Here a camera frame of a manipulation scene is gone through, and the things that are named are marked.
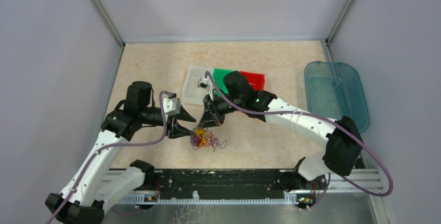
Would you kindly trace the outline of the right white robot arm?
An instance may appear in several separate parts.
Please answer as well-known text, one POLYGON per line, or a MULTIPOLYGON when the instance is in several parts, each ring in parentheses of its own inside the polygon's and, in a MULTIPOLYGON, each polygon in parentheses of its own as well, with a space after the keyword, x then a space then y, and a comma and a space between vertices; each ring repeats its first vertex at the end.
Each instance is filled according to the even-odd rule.
POLYGON ((293 183, 300 189, 328 173, 342 177, 351 174, 362 151, 362 138, 352 118, 343 116, 336 120, 302 110, 273 93, 255 90, 238 71, 228 73, 224 83, 227 93, 219 89, 210 72, 199 78, 197 87, 207 91, 199 128, 220 127, 227 114, 238 111, 311 139, 323 151, 298 162, 293 183))

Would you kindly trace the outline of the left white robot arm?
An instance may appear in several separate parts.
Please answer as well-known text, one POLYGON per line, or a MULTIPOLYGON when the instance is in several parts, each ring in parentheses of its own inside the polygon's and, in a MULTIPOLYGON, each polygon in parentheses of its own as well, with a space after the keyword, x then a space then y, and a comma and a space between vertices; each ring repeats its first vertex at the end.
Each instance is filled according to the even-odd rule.
POLYGON ((175 93, 161 91, 158 100, 150 83, 135 81, 129 85, 124 100, 106 117, 100 132, 80 169, 59 193, 51 193, 46 207, 51 220, 61 223, 101 223, 105 214, 135 189, 158 190, 159 179, 153 165, 133 161, 109 183, 103 183, 110 166, 131 139, 144 127, 161 127, 160 139, 190 135, 179 121, 196 119, 182 106, 175 93))

